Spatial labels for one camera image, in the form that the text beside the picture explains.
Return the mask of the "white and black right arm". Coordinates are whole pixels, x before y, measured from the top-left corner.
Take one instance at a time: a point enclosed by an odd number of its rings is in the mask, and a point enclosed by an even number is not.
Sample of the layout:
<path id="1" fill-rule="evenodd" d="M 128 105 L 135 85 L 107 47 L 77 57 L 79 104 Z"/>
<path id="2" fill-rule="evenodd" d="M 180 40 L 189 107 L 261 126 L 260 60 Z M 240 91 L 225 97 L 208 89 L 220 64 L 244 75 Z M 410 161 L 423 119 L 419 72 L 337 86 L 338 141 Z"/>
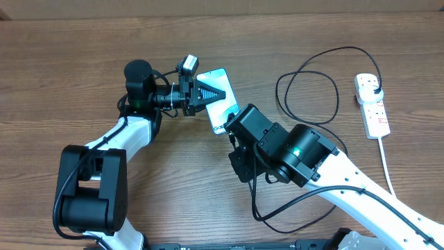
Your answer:
<path id="1" fill-rule="evenodd" d="M 442 249 L 443 225 L 422 216 L 372 181 L 317 130 L 296 124 L 287 131 L 256 106 L 231 113 L 223 127 L 238 143 L 229 158 L 239 180 L 248 183 L 253 217 L 266 222 L 318 195 L 366 227 L 390 249 Z M 265 174 L 294 183 L 307 193 L 268 214 L 257 207 L 257 178 Z"/>

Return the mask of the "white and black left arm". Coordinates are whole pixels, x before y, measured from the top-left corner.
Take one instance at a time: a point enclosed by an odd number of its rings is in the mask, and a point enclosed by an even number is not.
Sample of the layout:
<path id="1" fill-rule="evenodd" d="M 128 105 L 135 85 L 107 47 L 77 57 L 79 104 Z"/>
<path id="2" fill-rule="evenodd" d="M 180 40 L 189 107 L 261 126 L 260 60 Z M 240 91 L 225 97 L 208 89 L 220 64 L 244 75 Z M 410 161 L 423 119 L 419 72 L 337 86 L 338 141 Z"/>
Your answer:
<path id="1" fill-rule="evenodd" d="M 60 237 L 93 240 L 102 249 L 149 249 L 127 218 L 127 164 L 154 140 L 170 110 L 194 116 L 226 98 L 224 90 L 194 79 L 197 67 L 193 55 L 179 62 L 176 84 L 145 60 L 124 67 L 127 93 L 117 102 L 117 125 L 85 146 L 62 150 L 52 214 Z"/>

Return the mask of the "Galaxy smartphone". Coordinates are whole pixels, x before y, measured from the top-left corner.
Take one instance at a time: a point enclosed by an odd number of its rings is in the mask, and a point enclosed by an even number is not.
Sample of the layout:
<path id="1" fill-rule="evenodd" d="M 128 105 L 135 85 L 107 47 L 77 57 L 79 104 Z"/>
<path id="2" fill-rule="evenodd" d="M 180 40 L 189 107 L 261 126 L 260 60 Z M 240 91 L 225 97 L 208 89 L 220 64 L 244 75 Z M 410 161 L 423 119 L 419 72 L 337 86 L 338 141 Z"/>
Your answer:
<path id="1" fill-rule="evenodd" d="M 196 79 L 213 88 L 223 90 L 225 98 L 206 105 L 207 115 L 215 135 L 226 132 L 224 124 L 228 121 L 228 115 L 236 115 L 239 111 L 239 104 L 232 89 L 230 79 L 224 68 L 214 69 L 209 72 L 199 74 Z"/>

